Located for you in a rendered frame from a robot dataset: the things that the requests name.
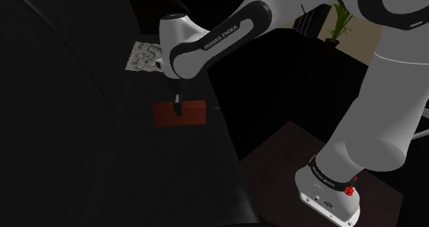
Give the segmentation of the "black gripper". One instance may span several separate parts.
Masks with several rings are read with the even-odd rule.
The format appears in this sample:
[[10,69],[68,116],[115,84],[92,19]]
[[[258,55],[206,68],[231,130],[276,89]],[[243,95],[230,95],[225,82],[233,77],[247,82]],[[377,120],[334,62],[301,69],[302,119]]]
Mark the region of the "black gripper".
[[173,109],[177,116],[182,116],[183,108],[183,90],[184,82],[180,79],[168,79],[168,88],[171,89],[174,94]]

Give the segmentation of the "red rectangular box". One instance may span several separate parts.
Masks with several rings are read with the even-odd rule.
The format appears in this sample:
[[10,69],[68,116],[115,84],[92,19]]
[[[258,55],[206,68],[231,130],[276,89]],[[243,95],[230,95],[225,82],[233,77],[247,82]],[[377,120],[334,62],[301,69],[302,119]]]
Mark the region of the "red rectangular box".
[[156,127],[179,127],[206,123],[206,102],[204,100],[184,101],[182,116],[176,115],[171,101],[154,102],[151,110]]

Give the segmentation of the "dark robot stand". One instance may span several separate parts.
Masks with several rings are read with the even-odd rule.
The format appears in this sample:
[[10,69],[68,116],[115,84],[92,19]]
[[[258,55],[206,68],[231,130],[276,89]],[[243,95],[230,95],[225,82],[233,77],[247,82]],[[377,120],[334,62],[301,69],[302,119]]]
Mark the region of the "dark robot stand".
[[[323,142],[288,122],[264,141],[241,166],[258,213],[278,227],[337,227],[301,199],[295,172]],[[400,217],[403,195],[369,171],[357,177],[361,213],[354,227],[406,227]]]

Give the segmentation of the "black slatted chair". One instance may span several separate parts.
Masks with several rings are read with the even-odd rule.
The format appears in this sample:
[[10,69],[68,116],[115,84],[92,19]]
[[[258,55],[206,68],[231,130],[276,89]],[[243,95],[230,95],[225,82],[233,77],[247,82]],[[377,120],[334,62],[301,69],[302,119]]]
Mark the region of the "black slatted chair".
[[331,5],[324,3],[308,11],[294,21],[292,29],[306,37],[317,38],[331,8]]

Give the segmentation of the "green potted plant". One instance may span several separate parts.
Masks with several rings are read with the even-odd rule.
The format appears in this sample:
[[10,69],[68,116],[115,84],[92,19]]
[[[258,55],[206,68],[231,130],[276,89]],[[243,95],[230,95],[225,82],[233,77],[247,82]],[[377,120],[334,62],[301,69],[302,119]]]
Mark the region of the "green potted plant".
[[338,4],[333,6],[337,14],[337,20],[334,29],[329,30],[330,37],[324,40],[324,50],[329,53],[334,52],[335,48],[340,44],[338,37],[351,31],[351,28],[348,28],[347,25],[353,18],[342,0],[338,0]]

